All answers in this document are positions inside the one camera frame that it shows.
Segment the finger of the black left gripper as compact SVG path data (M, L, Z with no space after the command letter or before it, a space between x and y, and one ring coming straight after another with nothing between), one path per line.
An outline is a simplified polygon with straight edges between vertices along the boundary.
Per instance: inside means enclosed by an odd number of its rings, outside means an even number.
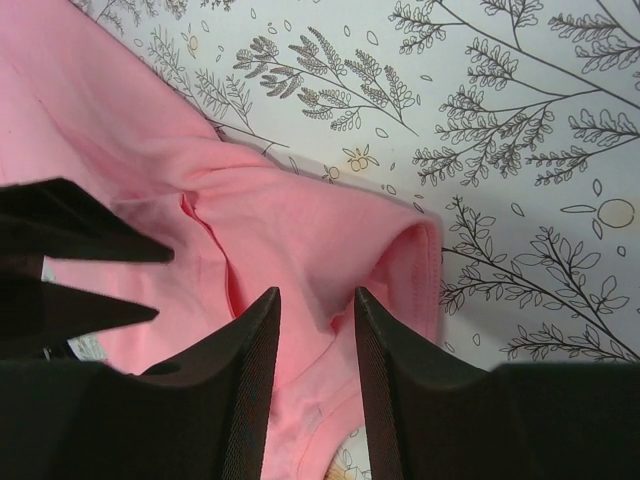
M1 188L1 253L127 263L174 258L173 249L140 233L64 178Z
M1 358L29 357L78 336L144 322L154 308L28 277L1 281Z

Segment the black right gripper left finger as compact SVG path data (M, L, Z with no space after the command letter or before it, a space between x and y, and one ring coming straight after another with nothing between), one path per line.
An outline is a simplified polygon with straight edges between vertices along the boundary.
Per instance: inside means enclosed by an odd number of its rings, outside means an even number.
M140 375L100 362L3 362L2 477L259 478L280 310L280 292L269 288Z

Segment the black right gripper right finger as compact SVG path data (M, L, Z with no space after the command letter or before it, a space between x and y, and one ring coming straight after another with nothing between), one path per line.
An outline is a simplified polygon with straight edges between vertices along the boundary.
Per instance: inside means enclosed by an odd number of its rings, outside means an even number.
M639 369L476 368L395 319L365 288L355 333L376 479L635 479Z

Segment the pink t shirt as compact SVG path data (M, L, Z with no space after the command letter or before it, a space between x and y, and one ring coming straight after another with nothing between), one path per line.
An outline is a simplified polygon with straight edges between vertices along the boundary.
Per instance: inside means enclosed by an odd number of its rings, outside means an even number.
M1 5L1 179L70 179L170 246L168 265L56 261L57 281L155 307L101 333L139 374L281 293L262 475L321 479L362 426L353 299L364 286L420 335L439 316L440 235L428 217L284 171L214 128L67 1Z

